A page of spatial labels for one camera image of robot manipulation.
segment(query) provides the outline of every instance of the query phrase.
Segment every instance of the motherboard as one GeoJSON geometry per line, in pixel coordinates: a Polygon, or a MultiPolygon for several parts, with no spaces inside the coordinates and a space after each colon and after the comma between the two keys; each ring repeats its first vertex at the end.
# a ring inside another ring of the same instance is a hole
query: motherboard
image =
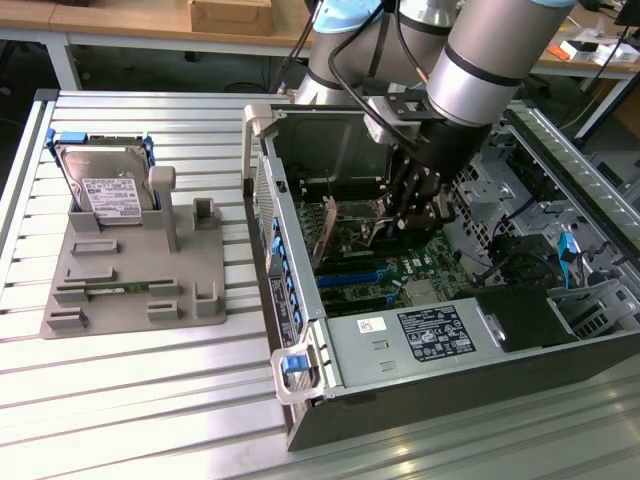
{"type": "Polygon", "coordinates": [[[329,317],[443,302],[469,286],[442,232],[422,232],[422,241],[414,239],[408,248],[373,243],[383,220],[378,200],[325,198],[298,202],[296,209],[309,256],[318,260],[314,274],[329,317]],[[318,258],[323,237],[326,246],[318,258]]]}

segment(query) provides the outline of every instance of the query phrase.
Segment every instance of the hard drive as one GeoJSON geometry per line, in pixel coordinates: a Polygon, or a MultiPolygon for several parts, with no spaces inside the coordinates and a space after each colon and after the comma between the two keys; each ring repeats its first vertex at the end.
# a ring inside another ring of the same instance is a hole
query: hard drive
{"type": "Polygon", "coordinates": [[[74,209],[93,212],[102,225],[136,225],[157,208],[149,186],[153,165],[149,137],[62,134],[50,145],[74,199],[74,209]]]}

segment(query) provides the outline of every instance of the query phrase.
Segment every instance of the warning label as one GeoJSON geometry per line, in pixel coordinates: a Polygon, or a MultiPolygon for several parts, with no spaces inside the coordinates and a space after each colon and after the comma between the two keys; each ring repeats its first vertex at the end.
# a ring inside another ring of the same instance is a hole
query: warning label
{"type": "Polygon", "coordinates": [[[452,305],[401,313],[398,318],[413,356],[420,362],[476,351],[452,305]]]}
{"type": "Polygon", "coordinates": [[[84,191],[98,218],[140,217],[140,200],[132,178],[83,178],[84,191]]]}

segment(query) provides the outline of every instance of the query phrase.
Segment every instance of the aluminum extrusion table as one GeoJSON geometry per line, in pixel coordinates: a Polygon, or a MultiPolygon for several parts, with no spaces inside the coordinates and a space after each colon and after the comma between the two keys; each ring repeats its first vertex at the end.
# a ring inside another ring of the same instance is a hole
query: aluminum extrusion table
{"type": "Polygon", "coordinates": [[[282,97],[63,92],[34,102],[2,201],[0,478],[633,478],[640,357],[589,382],[290,454],[239,189],[244,105],[282,97]],[[70,196],[58,131],[153,136],[176,204],[222,208],[225,324],[37,337],[70,196]]]}

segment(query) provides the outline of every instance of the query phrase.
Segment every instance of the white sticker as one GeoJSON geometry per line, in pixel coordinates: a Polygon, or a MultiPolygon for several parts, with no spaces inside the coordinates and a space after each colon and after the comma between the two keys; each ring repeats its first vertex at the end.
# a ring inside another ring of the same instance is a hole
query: white sticker
{"type": "Polygon", "coordinates": [[[371,333],[386,330],[387,326],[384,323],[384,318],[375,317],[358,320],[358,328],[360,329],[360,333],[371,333]]]}
{"type": "Polygon", "coordinates": [[[98,218],[140,217],[140,200],[133,178],[83,178],[91,208],[98,218]]]}

